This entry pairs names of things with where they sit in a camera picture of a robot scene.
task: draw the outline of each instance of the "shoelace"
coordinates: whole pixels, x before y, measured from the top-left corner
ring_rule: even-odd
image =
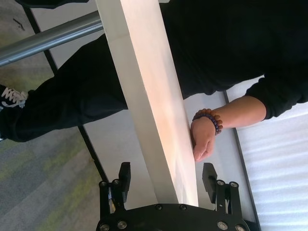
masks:
[[[14,103],[13,105],[9,105],[9,107],[20,106],[21,108],[23,108],[25,106],[26,99],[28,98],[28,94],[23,91],[18,92],[14,89],[6,88],[2,93],[1,97],[9,99],[9,101]]]

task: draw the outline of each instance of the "gray carpet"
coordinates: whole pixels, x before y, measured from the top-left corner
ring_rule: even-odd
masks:
[[[1,0],[0,47],[33,34],[22,7]],[[17,90],[35,89],[50,77],[43,53],[0,67],[0,84]],[[77,128],[53,131],[26,143],[2,141],[0,230],[95,230],[99,181]]]

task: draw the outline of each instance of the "black sweatshirt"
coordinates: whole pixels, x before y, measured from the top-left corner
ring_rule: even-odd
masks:
[[[308,101],[307,0],[171,0],[162,8],[177,72],[212,94],[247,90],[266,119]]]

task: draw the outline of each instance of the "wooden plank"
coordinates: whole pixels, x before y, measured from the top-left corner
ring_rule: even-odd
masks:
[[[158,1],[96,3],[158,202],[198,206],[189,123]]]

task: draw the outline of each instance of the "sneaker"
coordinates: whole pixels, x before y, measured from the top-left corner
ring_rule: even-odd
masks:
[[[2,110],[4,107],[23,108],[28,98],[27,93],[18,92],[3,85],[0,85],[0,94],[0,110]]]

